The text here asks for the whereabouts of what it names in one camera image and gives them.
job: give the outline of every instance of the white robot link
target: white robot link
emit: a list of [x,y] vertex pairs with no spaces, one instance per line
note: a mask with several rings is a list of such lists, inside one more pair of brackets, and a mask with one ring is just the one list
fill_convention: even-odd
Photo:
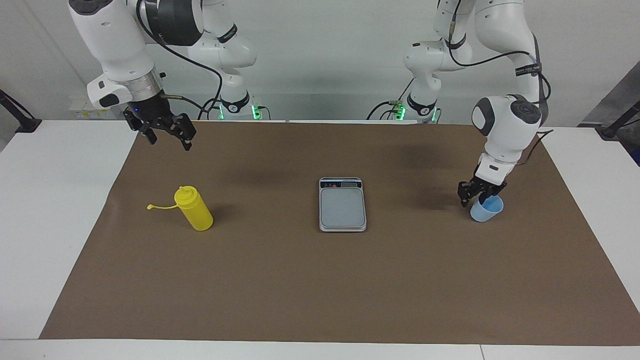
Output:
[[[431,119],[441,89],[440,71],[457,71],[506,56],[516,68],[520,94],[481,99],[472,122],[487,137],[478,167],[470,181],[458,185],[462,206],[480,194],[479,201],[497,195],[548,116],[538,42],[524,15],[524,0],[439,0],[435,30],[439,41],[418,42],[404,58],[414,76],[406,99],[420,119]],[[469,64],[472,50],[467,25],[475,9],[476,35],[487,48],[501,53],[495,58]]]
[[[211,107],[220,96],[223,114],[253,113],[252,98],[237,69],[253,65],[257,57],[230,20],[225,0],[69,0],[68,7],[86,46],[102,65],[103,74],[87,85],[92,104],[127,104],[129,126],[151,144],[157,141],[153,129],[159,129],[177,137],[188,151],[196,129],[186,114],[171,112],[172,96],[164,93],[147,41],[220,76]],[[167,45],[189,46],[189,58]]]

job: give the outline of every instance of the light blue plastic cup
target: light blue plastic cup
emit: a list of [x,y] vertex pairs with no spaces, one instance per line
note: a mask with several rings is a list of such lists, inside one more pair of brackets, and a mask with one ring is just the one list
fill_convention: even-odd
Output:
[[480,200],[476,199],[471,207],[471,217],[477,222],[487,222],[495,215],[502,213],[502,210],[504,210],[504,202],[499,196],[489,197],[484,204],[480,204]]

